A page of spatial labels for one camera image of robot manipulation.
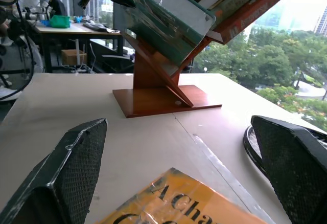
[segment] red book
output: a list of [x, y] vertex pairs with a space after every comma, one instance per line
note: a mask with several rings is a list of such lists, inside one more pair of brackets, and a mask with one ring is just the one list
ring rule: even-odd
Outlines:
[[231, 17], [221, 22], [214, 30], [210, 30], [207, 36], [216, 42], [226, 44], [279, 1], [251, 0]]

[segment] green container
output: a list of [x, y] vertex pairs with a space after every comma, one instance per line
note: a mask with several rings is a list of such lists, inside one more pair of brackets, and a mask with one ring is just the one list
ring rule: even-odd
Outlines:
[[70, 19], [69, 16], [55, 15], [50, 20], [50, 24], [54, 28], [69, 28], [71, 26]]

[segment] white table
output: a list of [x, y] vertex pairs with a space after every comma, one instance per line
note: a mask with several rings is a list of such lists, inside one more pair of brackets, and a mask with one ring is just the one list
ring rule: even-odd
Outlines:
[[106, 217], [171, 167], [267, 221], [262, 209], [276, 223], [289, 223], [242, 137], [254, 114], [309, 124], [219, 74], [182, 74], [180, 84], [197, 85], [221, 99], [222, 108], [125, 119], [112, 90], [132, 88], [132, 80], [128, 74], [36, 74], [0, 126], [0, 209], [68, 129], [105, 117], [108, 133], [86, 223]]
[[80, 63], [79, 59], [79, 39], [86, 40], [86, 52], [88, 52], [89, 40], [90, 39], [112, 39], [117, 40], [117, 54], [123, 56], [123, 47], [124, 39], [120, 33], [107, 33], [107, 32], [98, 32], [91, 30], [87, 27], [84, 27], [83, 24], [71, 23], [69, 28], [52, 28], [46, 27], [41, 22], [37, 21], [36, 23], [32, 20], [29, 20], [30, 25], [41, 36], [43, 54], [44, 54], [44, 63], [46, 72], [52, 73], [53, 70], [57, 69], [52, 67], [51, 64], [51, 55], [50, 55], [50, 39], [76, 39], [76, 51], [77, 51], [77, 62]]

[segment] yellow book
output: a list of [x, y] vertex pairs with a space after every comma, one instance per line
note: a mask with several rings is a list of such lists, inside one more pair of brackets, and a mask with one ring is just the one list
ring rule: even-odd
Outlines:
[[171, 168], [100, 224], [262, 224], [213, 189]]

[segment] book stand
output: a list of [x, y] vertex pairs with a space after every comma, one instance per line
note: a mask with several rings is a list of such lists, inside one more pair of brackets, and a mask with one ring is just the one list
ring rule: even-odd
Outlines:
[[169, 63], [164, 56], [142, 39], [122, 34], [136, 51], [133, 89], [112, 91], [126, 118], [222, 106], [221, 103], [208, 99], [207, 94], [195, 85], [178, 86], [180, 72], [190, 63], [192, 54], [199, 50], [199, 46], [204, 46], [203, 41], [181, 67], [169, 75], [162, 68], [163, 63]]

